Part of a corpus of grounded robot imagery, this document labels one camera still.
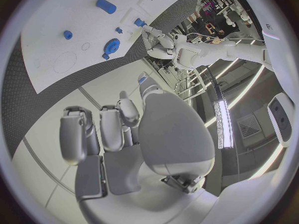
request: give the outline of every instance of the gray fabric surface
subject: gray fabric surface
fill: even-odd
[[[195,11],[197,0],[178,0],[165,10],[151,26],[170,32]],[[13,157],[19,143],[33,124],[60,99],[85,83],[146,55],[139,37],[122,58],[108,60],[80,70],[36,94],[28,77],[20,41],[12,51],[2,90],[2,118],[6,143]]]

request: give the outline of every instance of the blue cylinder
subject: blue cylinder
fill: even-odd
[[[109,14],[112,14],[116,11],[116,6],[106,0],[98,0],[97,7],[103,9]]]
[[[73,34],[70,31],[65,31],[64,37],[65,37],[65,39],[69,40],[73,37]]]

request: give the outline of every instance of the air vent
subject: air vent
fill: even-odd
[[[258,123],[257,119],[253,114],[247,115],[239,119],[238,126],[243,139],[262,131],[260,124]]]

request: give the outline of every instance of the white board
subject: white board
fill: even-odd
[[[37,93],[60,79],[106,61],[105,44],[117,38],[121,44],[110,59],[123,57],[141,34],[137,18],[154,21],[177,0],[107,0],[117,9],[108,14],[97,0],[45,0],[21,33],[25,66]],[[122,34],[115,29],[120,27]],[[70,40],[64,31],[73,33]]]

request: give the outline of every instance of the white floor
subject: white floor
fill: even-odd
[[[173,92],[160,75],[142,60],[104,74],[85,84],[83,88],[101,106],[116,104],[119,99],[119,92],[125,90],[142,115],[142,100],[137,82],[142,71],[150,74],[163,89]],[[67,106],[82,106],[92,111],[100,145],[102,145],[99,134],[99,110],[79,90],[75,90],[51,107],[25,136],[38,157],[39,164],[29,153],[23,141],[20,143],[12,162],[19,172],[20,180],[37,202],[64,223],[82,224],[86,221],[79,210],[74,194],[58,186],[57,182],[40,167],[42,163],[56,180],[59,180],[69,190],[74,191],[77,167],[68,166],[61,156],[59,146],[60,118]]]

